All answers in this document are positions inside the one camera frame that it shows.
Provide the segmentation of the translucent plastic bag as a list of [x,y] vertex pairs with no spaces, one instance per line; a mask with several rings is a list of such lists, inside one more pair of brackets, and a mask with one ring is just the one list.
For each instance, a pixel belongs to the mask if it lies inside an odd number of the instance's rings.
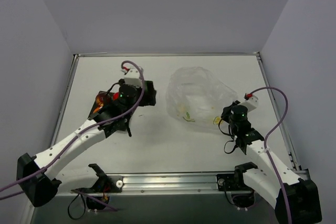
[[182,67],[170,77],[166,90],[169,116],[193,128],[214,130],[224,107],[238,94],[202,67]]

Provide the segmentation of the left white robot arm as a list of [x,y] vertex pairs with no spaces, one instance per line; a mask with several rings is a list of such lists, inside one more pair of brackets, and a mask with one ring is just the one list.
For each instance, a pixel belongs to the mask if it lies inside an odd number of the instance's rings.
[[16,180],[34,207],[50,202],[62,181],[57,175],[72,160],[116,131],[131,136],[130,120],[139,106],[154,106],[156,90],[150,80],[124,77],[118,91],[101,91],[85,122],[49,149],[34,156],[25,153],[17,160]]

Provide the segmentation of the dark brown fake fruit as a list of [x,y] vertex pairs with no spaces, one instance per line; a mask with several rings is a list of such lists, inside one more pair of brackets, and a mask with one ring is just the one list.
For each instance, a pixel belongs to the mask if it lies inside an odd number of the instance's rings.
[[97,108],[103,107],[105,104],[111,101],[111,97],[107,92],[100,92],[96,95]]

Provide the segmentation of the red fake apple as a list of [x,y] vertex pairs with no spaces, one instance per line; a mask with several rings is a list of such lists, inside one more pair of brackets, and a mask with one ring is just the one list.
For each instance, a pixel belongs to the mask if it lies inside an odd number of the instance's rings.
[[113,101],[118,99],[118,97],[119,97],[119,93],[118,92],[114,93],[112,96]]

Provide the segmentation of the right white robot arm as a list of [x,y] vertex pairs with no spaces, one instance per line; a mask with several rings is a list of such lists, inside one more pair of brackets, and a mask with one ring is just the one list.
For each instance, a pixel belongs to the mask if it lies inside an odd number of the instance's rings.
[[249,187],[257,192],[272,206],[278,223],[321,222],[317,185],[292,171],[267,146],[265,138],[248,120],[251,110],[247,102],[235,101],[221,114],[235,145],[250,159],[235,167],[235,186]]

